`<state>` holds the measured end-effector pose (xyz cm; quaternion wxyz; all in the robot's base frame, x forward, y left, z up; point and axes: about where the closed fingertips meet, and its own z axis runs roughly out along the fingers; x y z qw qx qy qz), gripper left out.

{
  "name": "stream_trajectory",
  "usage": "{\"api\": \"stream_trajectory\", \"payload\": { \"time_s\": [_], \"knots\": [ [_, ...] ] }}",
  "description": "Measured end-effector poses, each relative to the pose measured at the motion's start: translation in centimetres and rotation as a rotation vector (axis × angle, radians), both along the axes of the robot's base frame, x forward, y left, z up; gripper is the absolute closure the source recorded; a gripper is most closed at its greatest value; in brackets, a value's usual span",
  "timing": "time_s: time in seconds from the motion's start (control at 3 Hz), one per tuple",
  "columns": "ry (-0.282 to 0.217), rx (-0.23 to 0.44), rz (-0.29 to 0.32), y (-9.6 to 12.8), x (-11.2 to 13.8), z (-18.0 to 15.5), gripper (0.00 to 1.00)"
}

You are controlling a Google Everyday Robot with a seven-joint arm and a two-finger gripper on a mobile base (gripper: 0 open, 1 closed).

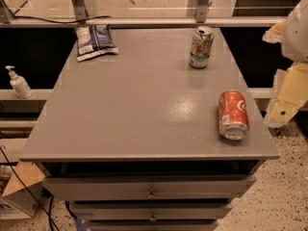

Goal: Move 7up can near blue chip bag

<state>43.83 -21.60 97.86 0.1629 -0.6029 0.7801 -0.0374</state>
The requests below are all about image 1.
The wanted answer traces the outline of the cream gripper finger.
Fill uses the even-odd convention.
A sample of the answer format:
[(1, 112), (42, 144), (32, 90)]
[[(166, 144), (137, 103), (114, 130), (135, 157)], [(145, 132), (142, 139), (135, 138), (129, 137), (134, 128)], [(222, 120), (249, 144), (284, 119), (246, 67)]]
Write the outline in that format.
[(287, 125), (307, 101), (308, 64), (293, 63), (287, 70), (277, 69), (264, 123), (269, 128)]
[(285, 22), (286, 19), (282, 19), (278, 23), (271, 26), (268, 30), (265, 31), (262, 40), (272, 44), (281, 42)]

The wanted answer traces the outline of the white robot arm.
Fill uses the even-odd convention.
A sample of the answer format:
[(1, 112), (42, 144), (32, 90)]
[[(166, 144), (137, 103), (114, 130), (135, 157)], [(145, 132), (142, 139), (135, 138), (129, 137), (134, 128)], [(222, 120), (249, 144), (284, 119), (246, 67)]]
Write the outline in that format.
[(293, 61), (287, 70), (276, 71), (264, 117), (269, 128), (280, 128), (308, 101), (308, 0), (300, 0), (286, 19), (267, 30), (263, 41), (280, 42), (282, 55)]

